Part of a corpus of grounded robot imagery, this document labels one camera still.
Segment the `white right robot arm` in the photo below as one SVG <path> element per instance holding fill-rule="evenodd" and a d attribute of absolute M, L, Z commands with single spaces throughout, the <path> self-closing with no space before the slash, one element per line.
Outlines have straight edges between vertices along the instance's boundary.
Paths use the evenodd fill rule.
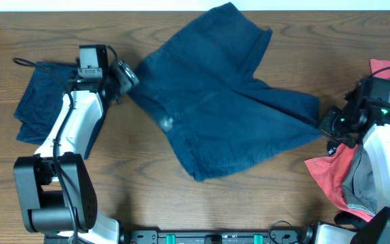
<path fill-rule="evenodd" d="M 390 243 L 390 109 L 331 107 L 319 129 L 348 147 L 361 144 L 372 168 L 377 213 L 359 230 L 318 223 L 313 243 Z"/>

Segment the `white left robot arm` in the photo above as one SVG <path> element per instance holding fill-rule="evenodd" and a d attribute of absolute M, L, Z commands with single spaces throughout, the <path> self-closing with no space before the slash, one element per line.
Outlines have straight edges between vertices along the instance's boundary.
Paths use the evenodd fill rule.
<path fill-rule="evenodd" d="M 82 64 L 77 78 L 56 80 L 64 89 L 60 114 L 35 153 L 14 164 L 23 225 L 45 243 L 123 243 L 119 222 L 98 209 L 84 159 L 105 106 L 139 80 L 118 60 Z"/>

